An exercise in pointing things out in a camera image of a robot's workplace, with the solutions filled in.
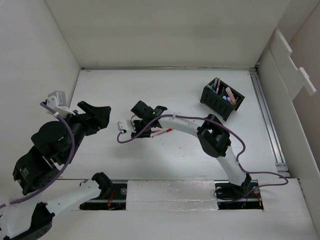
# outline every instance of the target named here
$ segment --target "black mount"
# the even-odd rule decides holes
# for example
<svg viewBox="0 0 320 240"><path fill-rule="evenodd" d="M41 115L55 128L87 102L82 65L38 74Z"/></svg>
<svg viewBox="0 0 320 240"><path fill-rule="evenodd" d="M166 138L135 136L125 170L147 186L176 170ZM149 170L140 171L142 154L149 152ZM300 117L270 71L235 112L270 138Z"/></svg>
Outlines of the black mount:
<svg viewBox="0 0 320 240"><path fill-rule="evenodd" d="M216 183L216 197L222 200L241 199L248 192L251 180L251 176L247 173L241 186L232 184L230 182L224 183L223 185Z"/></svg>
<svg viewBox="0 0 320 240"><path fill-rule="evenodd" d="M77 104L85 113L68 114L65 121L70 126L77 152L85 136L96 134L109 124L111 108L96 107L81 101ZM71 151L71 138L65 125L59 121L45 123L31 140L34 146L15 164L13 178L22 187L22 193L27 195L41 189L59 170L54 163L65 164Z"/></svg>
<svg viewBox="0 0 320 240"><path fill-rule="evenodd" d="M99 198L106 198L113 189L114 184L104 172L96 173L93 175L92 180L96 181L96 183L99 184L99 189L101 189Z"/></svg>
<svg viewBox="0 0 320 240"><path fill-rule="evenodd" d="M209 114L206 119L222 125L219 119L213 114ZM197 130L196 135L206 154L214 158L226 156L228 146L231 145L229 132L207 121L205 121L201 127L198 127Z"/></svg>
<svg viewBox="0 0 320 240"><path fill-rule="evenodd" d="M143 101L138 101L136 105L131 109L138 118L141 120L134 120L133 125L135 132L131 133L131 137L136 136L150 121L159 117L165 110L168 110L165 106L156 106L155 109L145 104ZM140 139L150 138L151 128L161 128L158 121L153 122L140 136Z"/></svg>

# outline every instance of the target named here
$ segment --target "colored marker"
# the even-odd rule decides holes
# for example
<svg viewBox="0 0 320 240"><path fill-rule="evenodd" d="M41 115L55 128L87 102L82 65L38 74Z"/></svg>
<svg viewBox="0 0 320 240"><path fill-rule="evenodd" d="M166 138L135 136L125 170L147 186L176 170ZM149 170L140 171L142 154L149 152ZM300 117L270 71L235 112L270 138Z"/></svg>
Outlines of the colored marker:
<svg viewBox="0 0 320 240"><path fill-rule="evenodd" d="M152 134L155 134L155 133L159 133L161 132L161 130L154 130L154 131L151 131Z"/></svg>
<svg viewBox="0 0 320 240"><path fill-rule="evenodd" d="M230 97L231 102L232 102L232 105L235 105L237 102L236 102L236 100L235 100L235 97L234 97L234 95L233 95L230 87L227 87L227 88L225 89L225 91L226 91L226 93L228 94L228 96Z"/></svg>
<svg viewBox="0 0 320 240"><path fill-rule="evenodd" d="M216 94L218 94L219 92L219 87L220 87L220 78L218 80L218 86L216 87L216 91L215 91Z"/></svg>
<svg viewBox="0 0 320 240"><path fill-rule="evenodd" d="M216 78L214 79L213 90L216 89L217 83L218 83L218 78L216 77Z"/></svg>
<svg viewBox="0 0 320 240"><path fill-rule="evenodd" d="M228 100L228 102L229 102L231 105L233 105L230 97L227 97L226 99Z"/></svg>

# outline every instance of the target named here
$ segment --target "white wall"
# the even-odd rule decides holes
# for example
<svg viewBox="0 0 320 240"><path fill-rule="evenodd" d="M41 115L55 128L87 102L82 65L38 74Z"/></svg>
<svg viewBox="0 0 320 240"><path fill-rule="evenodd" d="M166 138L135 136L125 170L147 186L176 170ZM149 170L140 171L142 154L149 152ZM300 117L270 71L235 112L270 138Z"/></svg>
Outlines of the white wall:
<svg viewBox="0 0 320 240"><path fill-rule="evenodd" d="M318 167L320 167L320 4L304 23L295 40L290 44L295 65L304 67L311 82L318 90L310 96L303 88L295 97L293 104L300 118L303 130L310 144Z"/></svg>
<svg viewBox="0 0 320 240"><path fill-rule="evenodd" d="M70 103L79 71L43 0L0 1L0 204L30 137L54 120L40 101L60 90Z"/></svg>
<svg viewBox="0 0 320 240"><path fill-rule="evenodd" d="M289 0L45 0L81 67L254 67Z"/></svg>
<svg viewBox="0 0 320 240"><path fill-rule="evenodd" d="M288 43L294 38L320 0L290 0L278 28Z"/></svg>

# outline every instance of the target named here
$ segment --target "white panel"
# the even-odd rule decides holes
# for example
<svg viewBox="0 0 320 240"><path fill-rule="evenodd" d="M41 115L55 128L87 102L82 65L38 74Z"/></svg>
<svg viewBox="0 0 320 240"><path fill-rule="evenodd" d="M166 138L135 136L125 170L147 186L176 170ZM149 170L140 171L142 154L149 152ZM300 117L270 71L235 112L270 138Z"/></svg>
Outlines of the white panel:
<svg viewBox="0 0 320 240"><path fill-rule="evenodd" d="M243 166L250 171L276 172L266 125L248 71L83 70L71 109L77 109L80 101L95 106L110 105L110 123L107 129L84 138L63 177L89 179L97 171L104 171L109 178L119 180L226 180L227 175L218 161L205 154L199 140L192 135L171 131L126 144L116 141L117 122L130 119L133 115L130 110L139 100L153 107L166 106L186 116L215 114L200 103L204 86L215 77L220 77L245 96L238 111L233 112L227 122L221 120L246 143L247 149L240 157ZM128 134L120 137L122 140L128 138ZM239 141L234 137L231 141L234 153L240 152ZM272 176L269 180L265 175L260 178L264 178L265 183L277 179Z"/></svg>
<svg viewBox="0 0 320 240"><path fill-rule="evenodd" d="M261 198L266 213L308 212L298 180L294 178L288 180L289 183L285 186L261 188Z"/></svg>
<svg viewBox="0 0 320 240"><path fill-rule="evenodd" d="M299 178L311 218L320 234L320 173L286 86L268 50L258 68L259 79L281 148L293 178Z"/></svg>
<svg viewBox="0 0 320 240"><path fill-rule="evenodd" d="M289 0L45 0L81 67L254 67Z"/></svg>
<svg viewBox="0 0 320 240"><path fill-rule="evenodd" d="M41 240L318 240L305 212L72 211Z"/></svg>
<svg viewBox="0 0 320 240"><path fill-rule="evenodd" d="M319 2L320 0L290 0L278 23L278 28L288 43L295 37Z"/></svg>
<svg viewBox="0 0 320 240"><path fill-rule="evenodd" d="M300 67L298 69L290 58L292 50L279 29L276 29L273 33L269 50L291 100L297 96L303 86L310 95L317 92L304 68Z"/></svg>
<svg viewBox="0 0 320 240"><path fill-rule="evenodd" d="M208 180L128 181L129 211L216 211L215 182Z"/></svg>
<svg viewBox="0 0 320 240"><path fill-rule="evenodd" d="M80 67L43 0L0 1L0 198L31 136L55 118L39 106L54 90L70 103Z"/></svg>
<svg viewBox="0 0 320 240"><path fill-rule="evenodd" d="M314 86L320 89L320 4L307 19L295 41L290 46L291 55L297 67L303 66ZM303 130L310 144L318 167L320 167L320 94L312 97L306 90L302 90L293 101L295 110L301 121Z"/></svg>

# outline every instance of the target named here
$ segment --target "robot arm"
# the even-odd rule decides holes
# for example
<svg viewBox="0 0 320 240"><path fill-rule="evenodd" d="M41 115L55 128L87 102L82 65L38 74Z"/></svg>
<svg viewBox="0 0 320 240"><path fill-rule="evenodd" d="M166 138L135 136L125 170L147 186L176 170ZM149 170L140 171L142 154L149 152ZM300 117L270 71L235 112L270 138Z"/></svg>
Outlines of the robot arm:
<svg viewBox="0 0 320 240"><path fill-rule="evenodd" d="M109 106L95 107L82 101L77 105L85 113L78 114L66 107L65 93L61 91L49 94L43 104L64 117L72 131L74 144L67 127L60 121L47 122L31 137L34 146L15 165L12 193L0 218L5 240L36 240L48 232L53 218L63 211L99 195L107 196L112 190L112 182L100 172L65 196L48 203L40 202L41 194L35 193L42 192L58 177L60 171L56 165L65 165L72 150L76 153L85 136L106 128L111 112Z"/></svg>
<svg viewBox="0 0 320 240"><path fill-rule="evenodd" d="M164 106L157 106L152 109L142 101L139 101L131 111L140 120L118 122L120 131L131 132L131 137L134 138L152 120L157 118L138 138L149 138L151 128L155 127L174 129L193 135L199 139L203 151L216 158L226 172L229 180L229 187L225 190L228 191L227 195L231 196L232 199L238 199L247 192L251 177L239 167L231 147L230 134L226 130L207 121L181 118L176 112L169 111ZM212 114L209 114L206 119L222 125L219 119Z"/></svg>

